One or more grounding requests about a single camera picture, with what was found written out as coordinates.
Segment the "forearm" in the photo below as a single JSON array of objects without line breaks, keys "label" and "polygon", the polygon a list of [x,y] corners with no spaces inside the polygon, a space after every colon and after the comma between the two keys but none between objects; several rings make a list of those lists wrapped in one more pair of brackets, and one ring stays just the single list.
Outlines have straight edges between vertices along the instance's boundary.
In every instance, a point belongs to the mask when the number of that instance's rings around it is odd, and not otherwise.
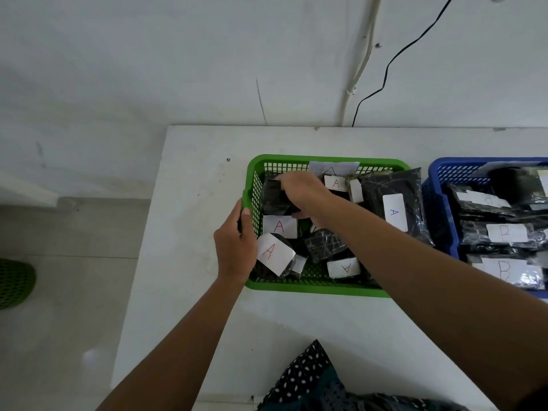
[{"label": "forearm", "polygon": [[361,207],[315,208],[407,315],[501,409],[546,385],[548,307],[445,255]]},{"label": "forearm", "polygon": [[242,288],[218,278],[98,411],[190,410]]}]

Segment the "tiled floor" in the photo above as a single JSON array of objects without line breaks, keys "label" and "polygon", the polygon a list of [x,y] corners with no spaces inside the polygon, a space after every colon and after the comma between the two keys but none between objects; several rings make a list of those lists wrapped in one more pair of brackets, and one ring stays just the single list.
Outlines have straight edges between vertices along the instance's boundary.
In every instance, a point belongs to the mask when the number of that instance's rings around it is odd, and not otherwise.
[{"label": "tiled floor", "polygon": [[110,391],[148,205],[0,207],[0,256],[37,272],[29,298],[0,310],[0,409],[91,411]]}]

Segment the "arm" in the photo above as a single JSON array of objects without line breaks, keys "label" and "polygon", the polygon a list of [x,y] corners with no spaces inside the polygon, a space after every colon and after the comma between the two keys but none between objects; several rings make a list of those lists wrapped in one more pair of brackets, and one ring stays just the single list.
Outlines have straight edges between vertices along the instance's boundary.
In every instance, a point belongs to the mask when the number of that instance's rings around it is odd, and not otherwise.
[{"label": "arm", "polygon": [[422,244],[327,191],[307,172],[279,177],[289,199],[339,234],[403,311],[501,410],[548,385],[548,306]]},{"label": "arm", "polygon": [[230,311],[257,259],[249,209],[236,203],[215,234],[219,276],[148,356],[108,395],[97,411],[191,410]]}]

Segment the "person's left hand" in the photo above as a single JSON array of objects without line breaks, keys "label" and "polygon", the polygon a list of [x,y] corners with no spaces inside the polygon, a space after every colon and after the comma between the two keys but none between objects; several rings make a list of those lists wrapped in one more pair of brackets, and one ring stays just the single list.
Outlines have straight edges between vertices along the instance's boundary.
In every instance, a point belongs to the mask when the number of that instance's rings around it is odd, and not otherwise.
[{"label": "person's left hand", "polygon": [[[238,232],[238,219],[242,220],[242,233]],[[253,230],[251,211],[242,200],[236,202],[229,217],[213,234],[219,278],[245,283],[257,262],[257,237]]]}]

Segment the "hand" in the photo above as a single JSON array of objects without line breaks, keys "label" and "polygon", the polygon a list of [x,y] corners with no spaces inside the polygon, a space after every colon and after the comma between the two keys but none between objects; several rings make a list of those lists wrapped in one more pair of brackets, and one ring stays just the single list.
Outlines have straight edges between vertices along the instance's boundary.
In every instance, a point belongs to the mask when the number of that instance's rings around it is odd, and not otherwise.
[{"label": "hand", "polygon": [[336,196],[324,186],[320,179],[312,172],[285,172],[277,177],[282,183],[282,189],[293,204],[301,209],[293,217],[305,219],[312,217],[316,226],[321,227],[315,218],[318,209],[329,204]]},{"label": "hand", "polygon": [[[238,219],[242,220],[242,233],[238,232]],[[213,234],[219,278],[245,283],[257,262],[257,237],[253,230],[251,211],[242,210],[242,200],[236,202],[229,217]]]}]

